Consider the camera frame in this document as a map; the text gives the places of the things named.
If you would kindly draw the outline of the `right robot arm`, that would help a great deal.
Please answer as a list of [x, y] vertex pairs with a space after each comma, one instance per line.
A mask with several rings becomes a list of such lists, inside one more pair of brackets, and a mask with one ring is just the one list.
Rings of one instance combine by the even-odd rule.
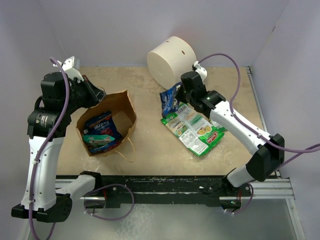
[[190, 104], [198, 113], [222, 125], [236, 137], [252, 155], [245, 165], [228, 173], [222, 190], [228, 196], [235, 195], [240, 186], [251, 182], [263, 182], [284, 162], [285, 140], [280, 134], [271, 135], [255, 126], [230, 107], [230, 103], [215, 90], [208, 91], [196, 71], [184, 73], [176, 98]]

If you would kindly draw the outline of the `brown paper bag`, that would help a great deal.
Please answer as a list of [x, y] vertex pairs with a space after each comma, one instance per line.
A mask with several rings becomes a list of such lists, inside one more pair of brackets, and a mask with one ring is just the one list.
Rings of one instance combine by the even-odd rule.
[[76, 123], [78, 136], [90, 157], [119, 154], [132, 163], [136, 158], [131, 134], [137, 114], [129, 92], [106, 95], [98, 105], [86, 110]]

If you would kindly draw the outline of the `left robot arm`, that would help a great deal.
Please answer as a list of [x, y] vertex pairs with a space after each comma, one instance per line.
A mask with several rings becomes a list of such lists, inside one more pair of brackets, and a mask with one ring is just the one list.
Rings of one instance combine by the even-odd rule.
[[61, 72], [46, 74], [40, 86], [42, 95], [27, 119], [30, 160], [26, 189], [21, 202], [12, 207], [11, 216], [58, 223], [68, 218], [73, 203], [82, 196], [98, 196], [103, 191], [102, 177], [97, 172], [83, 171], [60, 189], [56, 189], [56, 176], [71, 115], [80, 108], [96, 106], [106, 92], [85, 75], [69, 77]]

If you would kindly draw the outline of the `large green chips bag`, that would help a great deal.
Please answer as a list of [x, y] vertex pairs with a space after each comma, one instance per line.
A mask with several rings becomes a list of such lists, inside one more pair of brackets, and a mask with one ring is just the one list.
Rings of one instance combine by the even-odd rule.
[[184, 103], [179, 104], [177, 111], [163, 117], [161, 122], [198, 157], [209, 153], [225, 135], [222, 130]]

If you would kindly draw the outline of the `small green snack packet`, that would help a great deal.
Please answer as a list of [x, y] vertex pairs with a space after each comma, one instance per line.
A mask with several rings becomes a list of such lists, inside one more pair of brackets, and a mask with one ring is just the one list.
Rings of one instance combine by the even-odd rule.
[[228, 130], [222, 126], [221, 124], [217, 123], [216, 121], [210, 120], [211, 125], [213, 126], [213, 128], [218, 131], [219, 133], [225, 133]]

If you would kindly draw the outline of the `blue salt vinegar chips bag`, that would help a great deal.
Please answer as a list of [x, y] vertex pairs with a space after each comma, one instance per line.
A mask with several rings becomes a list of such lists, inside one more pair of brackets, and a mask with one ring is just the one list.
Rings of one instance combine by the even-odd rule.
[[184, 105], [183, 102], [176, 99], [182, 83], [178, 82], [171, 88], [159, 94], [161, 101], [161, 116], [163, 119], [176, 117], [178, 110]]

